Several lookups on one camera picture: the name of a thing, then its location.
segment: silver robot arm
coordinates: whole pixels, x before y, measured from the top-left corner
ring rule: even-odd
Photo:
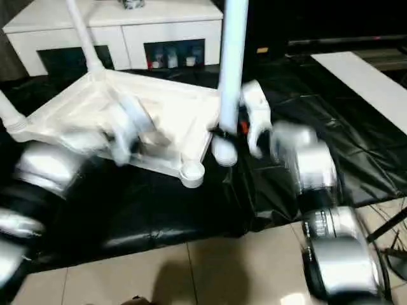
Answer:
[[[306,126],[276,123],[270,149],[289,170],[303,215],[311,294],[328,304],[389,304],[364,226],[352,207],[338,206],[336,168],[326,143]]]
[[[30,142],[0,190],[0,304],[8,304],[31,272],[31,259],[80,183],[88,158],[65,147]]]

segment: tile floor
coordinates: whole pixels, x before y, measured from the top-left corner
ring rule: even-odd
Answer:
[[[360,211],[374,230],[402,204],[396,200]],[[407,229],[399,228],[407,245]],[[390,245],[393,236],[382,236],[379,245]],[[212,238],[32,274],[13,305],[119,305],[135,295],[162,305],[320,304],[305,283],[303,244],[300,224],[295,223],[237,240]],[[402,304],[406,283],[392,273],[390,281]]]

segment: white cabinet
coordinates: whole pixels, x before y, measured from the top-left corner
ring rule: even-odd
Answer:
[[[109,48],[116,70],[130,69],[126,44],[120,27],[96,27],[90,31],[95,45]],[[8,39],[30,76],[45,75],[47,71],[37,51],[80,47],[74,29],[41,30],[8,34]]]
[[[205,65],[218,64],[222,13],[210,0],[146,0],[124,10],[115,0],[77,0],[94,44],[107,46],[114,69],[147,69],[145,43],[204,39]],[[3,31],[30,76],[47,74],[39,50],[79,47],[65,0],[34,0]]]

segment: metal stand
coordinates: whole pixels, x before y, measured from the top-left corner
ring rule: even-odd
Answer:
[[[395,214],[385,224],[379,227],[375,232],[371,233],[367,237],[368,243],[377,240],[383,234],[391,230],[398,223],[407,218],[407,207],[403,208],[399,213]],[[390,248],[383,250],[383,254],[386,258],[387,264],[402,280],[407,281],[407,251],[395,250],[394,244]]]

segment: white pole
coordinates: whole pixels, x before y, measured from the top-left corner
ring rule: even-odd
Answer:
[[[7,132],[14,136],[27,126],[27,119],[19,113],[0,90],[0,118]]]
[[[81,12],[75,0],[66,0],[68,5],[69,14],[71,15],[72,22],[81,40],[82,50],[86,58],[86,66],[88,71],[101,71],[104,69],[102,62],[98,58],[92,40],[90,38],[88,29],[83,21]]]
[[[219,127],[232,134],[237,133],[248,7],[249,0],[226,0],[219,81],[221,92]],[[220,137],[214,137],[212,153],[220,165],[232,166],[237,162],[236,149]]]

